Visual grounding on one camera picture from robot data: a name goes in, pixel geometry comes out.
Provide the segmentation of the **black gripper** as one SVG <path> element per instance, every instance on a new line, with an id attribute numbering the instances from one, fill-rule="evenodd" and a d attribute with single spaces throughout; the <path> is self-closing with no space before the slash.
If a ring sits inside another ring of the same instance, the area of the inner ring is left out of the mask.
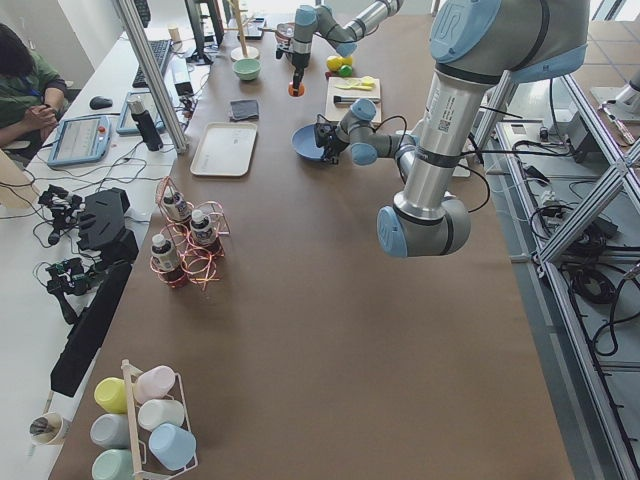
<path id="1" fill-rule="evenodd" d="M 303 84 L 303 74 L 305 69 L 309 66 L 310 61 L 310 53 L 309 52 L 292 52 L 291 62 L 294 66 L 294 76 L 292 80 L 292 84 L 294 86 L 299 86 Z"/>
<path id="2" fill-rule="evenodd" d="M 347 148 L 348 143 L 342 141 L 335 131 L 323 136 L 322 161 L 327 164 L 338 164 L 340 154 Z"/>

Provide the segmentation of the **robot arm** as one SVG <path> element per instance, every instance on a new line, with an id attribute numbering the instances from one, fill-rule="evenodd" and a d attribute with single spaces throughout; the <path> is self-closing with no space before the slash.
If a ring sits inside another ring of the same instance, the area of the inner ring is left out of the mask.
<path id="1" fill-rule="evenodd" d="M 447 255 L 467 241 L 470 213 L 448 190 L 486 92 L 505 73 L 516 83 L 563 76 L 584 62 L 587 1 L 448 1 L 429 35 L 434 75 L 424 116 L 411 133 L 381 134 L 376 106 L 359 99 L 336 124 L 317 123 L 324 156 L 344 150 L 358 165 L 396 161 L 404 180 L 377 215 L 381 248 L 394 257 Z"/>
<path id="2" fill-rule="evenodd" d="M 342 26 L 334 18 L 326 5 L 302 5 L 295 13 L 293 39 L 291 42 L 291 63 L 294 74 L 289 84 L 289 95 L 299 97 L 304 94 L 303 77 L 309 65 L 312 41 L 316 35 L 325 39 L 341 57 L 349 57 L 355 52 L 356 43 L 371 34 L 379 24 L 396 15 L 403 1 L 374 1 L 353 20 Z"/>

